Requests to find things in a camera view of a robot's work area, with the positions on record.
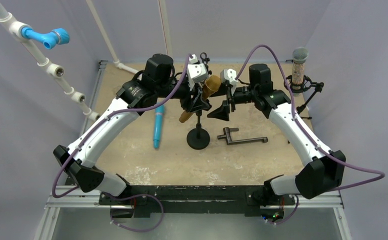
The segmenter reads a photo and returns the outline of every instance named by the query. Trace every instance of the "blue knob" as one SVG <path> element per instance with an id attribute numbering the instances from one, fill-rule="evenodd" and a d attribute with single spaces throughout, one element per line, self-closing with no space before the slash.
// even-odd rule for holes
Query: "blue knob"
<path id="1" fill-rule="evenodd" d="M 46 49 L 52 49 L 57 44 L 68 44 L 70 41 L 69 34 L 63 28 L 54 29 L 49 33 L 38 33 L 30 27 L 24 27 L 21 34 L 26 39 L 32 39 L 42 43 Z"/>

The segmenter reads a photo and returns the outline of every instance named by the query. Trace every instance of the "metal frame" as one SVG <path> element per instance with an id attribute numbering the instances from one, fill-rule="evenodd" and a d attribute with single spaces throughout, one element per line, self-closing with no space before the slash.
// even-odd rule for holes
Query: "metal frame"
<path id="1" fill-rule="evenodd" d="M 102 82 L 102 77 L 107 63 L 108 63 L 107 61 L 101 61 L 99 63 L 97 81 L 94 87 L 94 92 L 92 94 L 92 99 L 89 102 L 90 104 L 89 107 L 91 108 L 96 103 L 98 92 Z M 80 135 L 82 135 L 88 127 L 89 127 L 89 121 L 86 119 L 83 122 Z M 71 185 L 57 186 L 57 193 L 62 194 L 72 187 L 73 186 Z M 68 194 L 67 196 L 64 196 L 58 199 L 50 195 L 50 197 L 48 198 L 48 201 L 46 202 L 45 212 L 39 223 L 34 239 L 35 240 L 52 239 L 61 208 L 131 209 L 130 205 L 99 205 L 98 203 L 99 199 L 100 199 L 100 192 L 98 190 L 85 193 L 85 192 L 82 192 L 80 189 L 77 189 L 71 192 L 70 194 Z M 299 208 L 332 208 L 334 210 L 334 216 L 336 218 L 342 240 L 351 240 L 351 234 L 344 215 L 344 210 L 343 210 L 344 206 L 343 206 L 342 198 L 339 191 L 327 192 L 313 199 L 306 199 L 302 196 L 299 196 L 298 200 L 299 200 L 299 205 L 298 205 Z M 279 206 L 271 205 L 271 206 L 266 206 L 261 208 L 277 209 L 279 208 Z M 294 208 L 294 206 L 286 205 L 285 208 Z"/>

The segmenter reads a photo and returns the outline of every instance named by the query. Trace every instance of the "white pole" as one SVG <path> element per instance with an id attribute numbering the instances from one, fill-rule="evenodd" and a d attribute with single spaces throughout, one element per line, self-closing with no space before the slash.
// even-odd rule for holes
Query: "white pole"
<path id="1" fill-rule="evenodd" d="M 64 90 L 64 93 L 68 95 L 71 100 L 76 102 L 83 111 L 83 114 L 90 120 L 96 121 L 100 115 L 97 112 L 92 111 L 85 104 L 85 95 L 81 92 L 75 91 L 73 87 L 64 79 L 64 69 L 62 66 L 52 63 L 35 43 L 26 39 L 21 34 L 21 29 L 24 27 L 30 27 L 29 25 L 17 21 L 16 18 L 9 13 L 4 6 L 0 3 L 0 23 L 2 26 L 29 51 L 29 53 L 36 59 L 38 66 L 40 66 L 48 75 L 50 75 Z"/>
<path id="2" fill-rule="evenodd" d="M 94 17 L 94 20 L 97 23 L 97 26 L 101 32 L 101 35 L 104 38 L 105 44 L 107 45 L 108 50 L 111 53 L 111 57 L 113 58 L 114 65 L 119 69 L 126 70 L 130 73 L 133 73 L 133 74 L 139 72 L 138 70 L 131 68 L 127 65 L 124 65 L 123 63 L 120 62 L 120 60 L 118 59 L 118 57 L 116 55 L 116 51 L 114 51 L 113 45 L 111 45 L 110 38 L 108 37 L 107 32 L 105 31 L 105 28 L 101 22 L 100 16 L 98 16 L 98 13 L 97 13 L 97 10 L 95 9 L 94 3 L 91 0 L 86 0 L 86 4 L 88 4 L 89 10 L 91 11 L 92 16 Z"/>

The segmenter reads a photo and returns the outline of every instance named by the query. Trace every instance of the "table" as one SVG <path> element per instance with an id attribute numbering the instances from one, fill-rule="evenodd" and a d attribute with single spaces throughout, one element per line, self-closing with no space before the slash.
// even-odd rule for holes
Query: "table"
<path id="1" fill-rule="evenodd" d="M 143 69 L 145 64 L 130 64 L 135 69 Z M 210 63 L 210 70 L 220 75 L 224 68 L 238 71 L 241 64 Z M 275 89 L 288 91 L 276 64 L 268 64 Z M 283 70 L 291 74 L 291 64 L 283 64 Z M 175 64 L 176 72 L 181 72 L 182 64 Z M 123 83 L 132 79 L 132 74 L 117 69 L 113 64 L 105 68 L 97 102 L 94 107 L 103 113 L 115 93 Z M 248 80 L 248 66 L 241 80 Z M 225 96 L 210 99 L 212 110 L 222 104 Z M 302 96 L 295 98 L 295 105 L 304 103 Z M 294 148 L 288 144 L 282 132 L 252 103 L 239 104 L 230 114 L 230 122 L 201 118 L 202 126 L 210 134 L 210 145 L 203 150 L 191 149 L 186 142 L 188 131 L 195 128 L 197 117 L 193 115 L 187 122 L 178 121 L 182 109 L 178 100 L 165 104 L 162 137 L 159 149 L 153 148 L 154 112 L 145 112 L 126 127 L 105 149 L 97 162 L 103 170 L 118 173 L 134 185 L 259 185 L 264 180 L 277 175 L 294 175 L 302 168 Z M 218 140 L 224 127 L 239 128 L 231 134 L 234 140 L 268 137 L 267 143 L 253 142 L 228 146 L 225 140 Z"/>

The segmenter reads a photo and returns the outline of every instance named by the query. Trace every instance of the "clamp stand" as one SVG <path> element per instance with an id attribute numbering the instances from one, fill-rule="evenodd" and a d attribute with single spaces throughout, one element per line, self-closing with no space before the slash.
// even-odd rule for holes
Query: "clamp stand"
<path id="1" fill-rule="evenodd" d="M 210 143 L 210 135 L 205 129 L 201 128 L 202 113 L 201 110 L 195 113 L 198 117 L 197 125 L 194 129 L 190 130 L 186 136 L 186 142 L 188 142 L 188 145 L 195 150 L 205 149 Z"/>
<path id="2" fill-rule="evenodd" d="M 223 128 L 223 135 L 218 135 L 217 139 L 226 139 L 227 145 L 234 145 L 234 144 L 245 144 L 245 143 L 252 143 L 252 142 L 263 142 L 267 143 L 267 137 L 255 137 L 255 138 L 248 138 L 248 139 L 241 139 L 241 140 L 232 140 L 231 138 L 231 132 L 237 132 L 239 131 L 239 128 Z"/>

